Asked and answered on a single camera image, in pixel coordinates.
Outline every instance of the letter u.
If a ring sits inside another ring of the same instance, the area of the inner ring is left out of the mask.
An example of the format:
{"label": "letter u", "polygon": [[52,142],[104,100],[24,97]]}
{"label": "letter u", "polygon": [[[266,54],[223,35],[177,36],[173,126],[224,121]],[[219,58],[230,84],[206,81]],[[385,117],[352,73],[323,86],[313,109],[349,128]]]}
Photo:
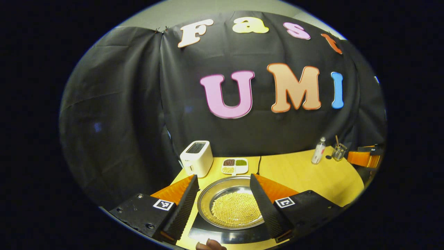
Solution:
{"label": "letter u", "polygon": [[222,82],[223,75],[210,75],[202,78],[200,84],[205,88],[206,102],[210,111],[217,117],[224,119],[236,119],[245,116],[250,112],[253,105],[251,95],[251,79],[254,72],[250,70],[236,71],[231,74],[231,78],[238,82],[239,104],[237,106],[227,106],[223,102]]}

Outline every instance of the white bottle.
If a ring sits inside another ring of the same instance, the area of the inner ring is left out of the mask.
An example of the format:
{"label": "white bottle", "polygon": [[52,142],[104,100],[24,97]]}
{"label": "white bottle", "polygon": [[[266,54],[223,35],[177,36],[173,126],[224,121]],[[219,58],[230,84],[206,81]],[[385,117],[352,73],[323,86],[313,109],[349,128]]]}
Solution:
{"label": "white bottle", "polygon": [[325,137],[321,137],[321,141],[316,145],[313,158],[311,158],[311,163],[318,164],[321,161],[324,149],[325,149]]}

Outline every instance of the toaster slot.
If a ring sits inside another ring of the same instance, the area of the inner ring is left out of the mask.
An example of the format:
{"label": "toaster slot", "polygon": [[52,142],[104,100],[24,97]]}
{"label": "toaster slot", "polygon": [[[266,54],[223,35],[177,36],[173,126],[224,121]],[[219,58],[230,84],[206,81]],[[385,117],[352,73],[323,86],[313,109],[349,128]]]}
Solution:
{"label": "toaster slot", "polygon": [[199,153],[205,146],[205,142],[195,142],[186,153]]}

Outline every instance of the white toaster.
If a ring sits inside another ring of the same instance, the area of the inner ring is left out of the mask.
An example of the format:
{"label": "white toaster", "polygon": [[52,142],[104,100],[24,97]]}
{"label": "white toaster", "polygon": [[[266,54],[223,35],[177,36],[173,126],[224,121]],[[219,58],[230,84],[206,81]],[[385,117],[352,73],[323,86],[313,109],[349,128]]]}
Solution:
{"label": "white toaster", "polygon": [[183,168],[188,176],[205,177],[213,164],[209,141],[194,141],[180,154]]}

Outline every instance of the white divided tray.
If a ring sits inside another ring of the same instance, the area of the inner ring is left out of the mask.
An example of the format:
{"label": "white divided tray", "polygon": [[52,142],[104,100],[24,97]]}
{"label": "white divided tray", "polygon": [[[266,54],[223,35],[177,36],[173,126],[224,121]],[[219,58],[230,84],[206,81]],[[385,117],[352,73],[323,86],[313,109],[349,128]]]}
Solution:
{"label": "white divided tray", "polygon": [[[236,165],[244,161],[246,165]],[[236,174],[243,174],[248,172],[248,160],[245,158],[227,158],[222,162],[221,171],[224,174],[230,174],[230,175],[236,175]]]}

